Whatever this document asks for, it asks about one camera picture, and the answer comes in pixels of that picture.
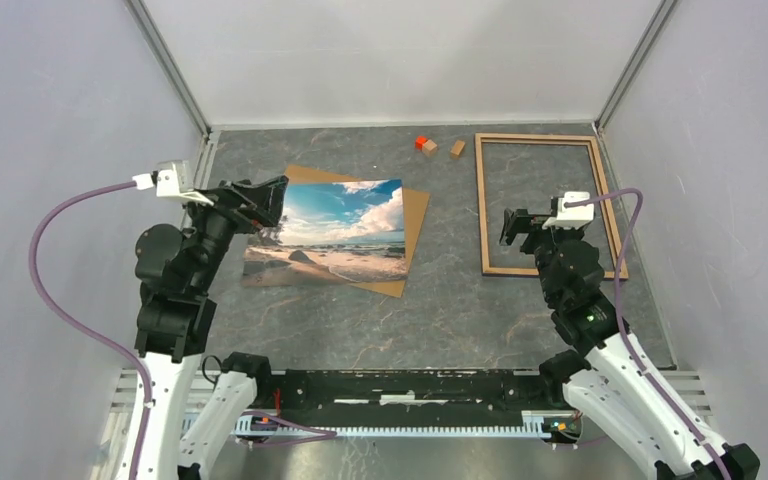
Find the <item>wooden picture frame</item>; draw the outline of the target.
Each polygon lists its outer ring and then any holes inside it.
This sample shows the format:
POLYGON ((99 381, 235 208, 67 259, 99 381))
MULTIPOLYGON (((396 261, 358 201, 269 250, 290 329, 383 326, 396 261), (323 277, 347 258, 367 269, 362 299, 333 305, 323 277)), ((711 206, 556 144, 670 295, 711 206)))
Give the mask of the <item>wooden picture frame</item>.
MULTIPOLYGON (((536 268, 509 268, 495 267, 491 265, 489 249, 489 217, 486 201, 483 155, 483 147, 490 143, 585 147, 588 152, 596 190, 599 194, 605 194, 608 192, 608 182, 598 138, 594 135, 514 133, 476 133, 474 136, 481 273, 486 277, 537 278, 538 271, 536 268)), ((613 280, 618 278, 621 281, 628 280, 629 270, 627 263, 625 260, 618 260, 622 240, 620 239, 619 228, 616 222, 616 213, 611 200, 605 200, 601 203, 601 212, 614 264, 614 270, 606 271, 604 279, 613 280)))

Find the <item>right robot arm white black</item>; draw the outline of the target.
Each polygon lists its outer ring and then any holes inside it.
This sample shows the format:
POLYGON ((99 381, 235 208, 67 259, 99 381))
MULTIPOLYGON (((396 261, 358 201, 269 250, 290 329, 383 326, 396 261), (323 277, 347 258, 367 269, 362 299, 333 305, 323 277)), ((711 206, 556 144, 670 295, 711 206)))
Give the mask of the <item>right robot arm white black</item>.
POLYGON ((751 447, 713 430, 617 317, 585 228, 558 228, 553 217, 525 209, 504 212, 500 241, 524 236, 520 250, 533 256, 555 329, 570 347, 540 365, 540 400, 589 418, 649 479, 757 478, 760 459, 751 447))

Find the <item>tan wooden block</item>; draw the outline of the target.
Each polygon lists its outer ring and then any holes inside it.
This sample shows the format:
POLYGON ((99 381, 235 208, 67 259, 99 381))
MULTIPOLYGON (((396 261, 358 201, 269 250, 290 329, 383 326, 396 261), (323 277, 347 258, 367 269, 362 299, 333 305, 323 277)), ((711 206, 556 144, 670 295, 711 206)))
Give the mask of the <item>tan wooden block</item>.
POLYGON ((466 142, 464 140, 456 140, 449 151, 449 156, 452 159, 459 159, 462 157, 465 148, 466 142))

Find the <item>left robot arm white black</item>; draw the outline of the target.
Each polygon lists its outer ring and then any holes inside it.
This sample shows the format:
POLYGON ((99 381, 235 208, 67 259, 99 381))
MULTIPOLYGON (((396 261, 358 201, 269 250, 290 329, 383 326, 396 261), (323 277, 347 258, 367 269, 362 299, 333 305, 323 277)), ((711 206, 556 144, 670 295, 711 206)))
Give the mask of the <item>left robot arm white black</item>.
POLYGON ((264 356, 234 352, 221 363, 210 398, 183 427, 190 388, 217 309, 209 289, 236 235, 253 235, 282 218, 289 180, 221 182, 195 189, 171 168, 135 179, 160 198, 178 201, 187 228, 158 224, 136 242, 140 281, 135 349, 141 371, 133 434, 117 472, 122 479, 206 479, 234 425, 248 407, 274 394, 264 356))

